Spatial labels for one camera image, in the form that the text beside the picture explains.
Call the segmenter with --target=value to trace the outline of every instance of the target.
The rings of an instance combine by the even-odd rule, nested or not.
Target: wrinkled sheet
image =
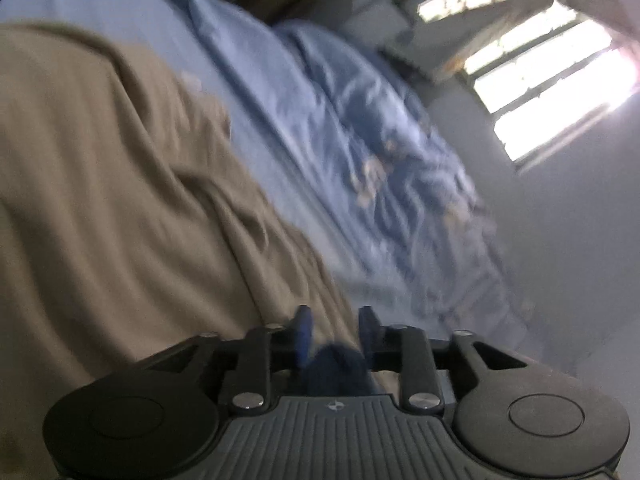
[[[219,0],[2,0],[151,46],[228,108],[234,151],[348,295],[433,337],[475,330],[542,356],[495,225],[419,100],[372,53]]]
[[[59,25],[0,27],[0,73],[0,478],[53,478],[51,405],[198,333],[242,338],[307,304],[316,342],[356,346],[215,97],[147,49]]]

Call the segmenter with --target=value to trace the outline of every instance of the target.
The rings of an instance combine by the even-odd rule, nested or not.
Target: beige blanket
[[[228,118],[149,51],[62,25],[0,27],[0,478],[51,480],[62,395],[202,331],[344,298],[228,142]]]

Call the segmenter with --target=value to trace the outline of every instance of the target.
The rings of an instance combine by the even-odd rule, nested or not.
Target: ribbed black plastic
[[[597,480],[607,480],[601,474]],[[513,480],[465,454],[434,416],[388,396],[283,397],[237,418],[215,450],[177,480]]]

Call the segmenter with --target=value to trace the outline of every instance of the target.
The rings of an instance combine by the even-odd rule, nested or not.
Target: blue blanket
[[[272,30],[219,0],[2,0],[0,20],[16,18],[147,44],[218,95],[236,153],[354,307],[540,356],[459,158],[375,54],[305,22]]]

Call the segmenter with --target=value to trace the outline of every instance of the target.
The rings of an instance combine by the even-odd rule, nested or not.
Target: screw
[[[241,410],[252,410],[254,408],[260,408],[264,404],[264,397],[261,394],[254,394],[252,392],[244,392],[237,394],[231,402],[236,408]]]
[[[433,394],[413,394],[409,397],[409,404],[418,410],[430,410],[440,404],[440,398]]]

